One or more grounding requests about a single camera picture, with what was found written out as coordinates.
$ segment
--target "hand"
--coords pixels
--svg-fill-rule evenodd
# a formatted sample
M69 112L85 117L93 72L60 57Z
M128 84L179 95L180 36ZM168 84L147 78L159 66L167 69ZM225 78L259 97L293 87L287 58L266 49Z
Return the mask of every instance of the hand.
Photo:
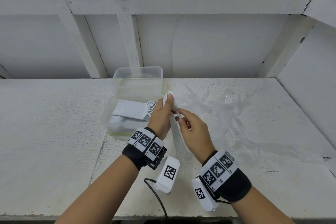
M208 126L194 113L180 108L179 112L185 116L178 120L185 144L198 161L203 164L215 150Z
M172 94L169 94L165 106L162 106L162 101L163 98L157 101L147 125L147 127L154 130L157 137L161 140L165 139L168 131L170 130L169 117L171 109L173 108L174 97Z

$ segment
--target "person's right hand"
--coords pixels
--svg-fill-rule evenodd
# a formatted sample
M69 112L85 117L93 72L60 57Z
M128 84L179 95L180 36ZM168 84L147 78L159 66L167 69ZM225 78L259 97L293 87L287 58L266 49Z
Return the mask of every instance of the person's right hand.
M178 120L185 144L198 161L203 164L215 150L208 126L194 113L180 108L179 112L185 116Z

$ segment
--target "person's left hand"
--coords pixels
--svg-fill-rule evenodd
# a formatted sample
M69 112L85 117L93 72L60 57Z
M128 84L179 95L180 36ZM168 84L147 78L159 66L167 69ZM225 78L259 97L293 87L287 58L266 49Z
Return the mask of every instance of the person's left hand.
M173 108L174 97L168 94L165 106L162 106L163 98L159 99L150 117L147 127L154 130L155 134L161 140L165 139L170 129L169 117Z

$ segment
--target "forearm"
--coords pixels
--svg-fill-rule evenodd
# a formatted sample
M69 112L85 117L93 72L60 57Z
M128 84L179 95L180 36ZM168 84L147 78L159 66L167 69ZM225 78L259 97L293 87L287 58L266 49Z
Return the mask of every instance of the forearm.
M109 223L139 171L120 155L59 217L61 223Z
M294 224L253 186L245 197L231 205L244 224Z

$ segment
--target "wristband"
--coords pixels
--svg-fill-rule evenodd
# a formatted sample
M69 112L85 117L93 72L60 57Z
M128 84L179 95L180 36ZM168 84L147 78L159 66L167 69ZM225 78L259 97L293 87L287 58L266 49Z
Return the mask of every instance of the wristband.
M145 165L156 169L167 151L163 146L164 142L148 127L138 128L127 142L128 145L122 154L126 155L139 171Z
M250 191L250 180L224 149L211 155L199 171L202 182L224 199L239 201Z

